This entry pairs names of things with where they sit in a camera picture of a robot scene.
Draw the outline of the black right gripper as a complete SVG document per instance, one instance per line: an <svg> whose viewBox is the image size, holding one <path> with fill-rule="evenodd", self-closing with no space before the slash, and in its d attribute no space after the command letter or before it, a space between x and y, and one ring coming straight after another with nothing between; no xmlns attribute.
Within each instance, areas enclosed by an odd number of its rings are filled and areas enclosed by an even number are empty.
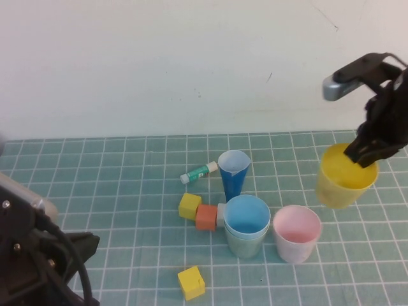
<svg viewBox="0 0 408 306"><path fill-rule="evenodd" d="M344 151L349 159L358 159L362 168L394 156L407 145L407 70L371 98L365 110L366 121Z"/></svg>

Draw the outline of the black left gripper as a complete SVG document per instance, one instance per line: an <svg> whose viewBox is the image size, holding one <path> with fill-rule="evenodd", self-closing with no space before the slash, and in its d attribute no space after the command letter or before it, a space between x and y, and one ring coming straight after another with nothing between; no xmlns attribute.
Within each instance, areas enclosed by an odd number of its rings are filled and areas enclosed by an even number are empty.
<svg viewBox="0 0 408 306"><path fill-rule="evenodd" d="M91 232L63 233L40 200L1 185L1 305L79 305L68 283L98 245Z"/></svg>

